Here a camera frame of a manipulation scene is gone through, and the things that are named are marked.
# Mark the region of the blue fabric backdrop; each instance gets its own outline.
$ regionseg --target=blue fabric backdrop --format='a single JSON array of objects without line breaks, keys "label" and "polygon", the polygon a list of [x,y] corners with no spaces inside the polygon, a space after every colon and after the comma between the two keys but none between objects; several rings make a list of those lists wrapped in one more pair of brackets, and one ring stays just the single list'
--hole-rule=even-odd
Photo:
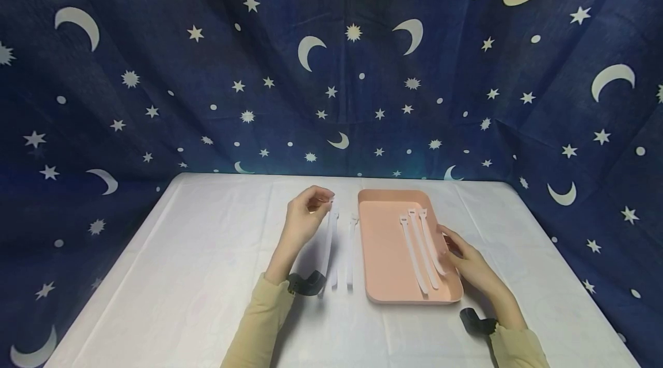
[{"label": "blue fabric backdrop", "polygon": [[663,359],[660,0],[0,16],[0,365],[59,341],[176,174],[243,171],[506,181],[640,363]]}]

